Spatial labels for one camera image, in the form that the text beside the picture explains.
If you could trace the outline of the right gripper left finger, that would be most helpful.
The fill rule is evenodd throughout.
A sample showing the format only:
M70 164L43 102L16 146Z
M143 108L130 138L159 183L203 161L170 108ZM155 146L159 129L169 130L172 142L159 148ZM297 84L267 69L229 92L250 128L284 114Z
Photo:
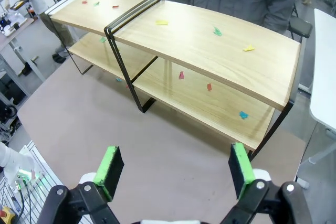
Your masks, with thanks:
M39 215L39 223L119 223L108 203L112 202L124 167L118 146L109 146L92 181L69 189L51 188Z

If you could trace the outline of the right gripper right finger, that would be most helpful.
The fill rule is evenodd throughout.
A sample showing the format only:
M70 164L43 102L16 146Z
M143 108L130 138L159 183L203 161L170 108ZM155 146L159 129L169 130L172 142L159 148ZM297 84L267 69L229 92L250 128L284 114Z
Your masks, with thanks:
M238 202L221 223L251 223L257 214L272 223L312 223L301 186L295 181L277 186L266 170L253 169L242 143L231 145L228 165Z

